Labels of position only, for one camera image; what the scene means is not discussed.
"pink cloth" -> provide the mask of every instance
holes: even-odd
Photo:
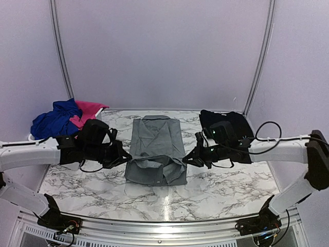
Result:
[[[88,119],[95,119],[95,114],[101,108],[109,108],[109,106],[100,104],[100,103],[92,103],[92,102],[85,102],[85,101],[78,101],[76,100],[76,104],[78,108],[82,110],[82,117],[79,118],[77,115],[70,118],[70,121],[77,126],[80,130],[86,123]]]

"gray wall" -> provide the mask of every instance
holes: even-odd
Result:
[[[0,140],[25,140],[32,120],[67,99],[48,1],[0,3]],[[37,189],[46,166],[6,171]],[[0,199],[0,247],[7,246],[19,208]]]
[[[249,118],[255,129],[277,121],[284,136],[319,129],[329,140],[329,2],[279,0],[271,45]],[[269,127],[263,136],[278,135]],[[282,188],[306,166],[271,163]],[[329,190],[298,206],[311,247],[327,246]]]
[[[58,1],[77,99],[114,109],[244,108],[269,1]]]

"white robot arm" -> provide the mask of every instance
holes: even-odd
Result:
[[[232,162],[251,164],[260,161],[289,161],[308,164],[302,176],[281,193],[270,197],[259,216],[241,219],[236,229],[241,235],[256,234],[281,226],[279,215],[291,206],[304,201],[316,190],[329,187],[329,148],[318,130],[310,135],[293,138],[238,140],[229,122],[219,122],[212,129],[217,145],[204,147],[202,134],[196,133],[197,146],[183,161],[211,168],[213,162],[230,159]]]
[[[110,142],[102,143],[105,135]],[[103,168],[111,169],[132,157],[116,140],[117,130],[97,119],[88,120],[77,137],[59,136],[35,142],[0,142],[0,198],[31,210],[39,218],[38,224],[58,229],[76,222],[72,233],[79,233],[81,219],[61,214],[53,197],[13,181],[6,170],[31,165],[67,165],[83,160],[98,161]]]

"marble surface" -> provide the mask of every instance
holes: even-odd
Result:
[[[129,151],[134,118],[167,115],[180,120],[185,152],[196,144],[201,130],[195,111],[104,111],[102,120],[118,129]],[[215,163],[230,166],[229,161]],[[85,170],[100,168],[87,162]],[[61,211],[107,219],[193,221],[256,213],[278,188],[267,163],[236,163],[232,169],[188,166],[187,185],[150,187],[124,178],[125,165],[96,173],[51,166],[40,193],[52,195]]]

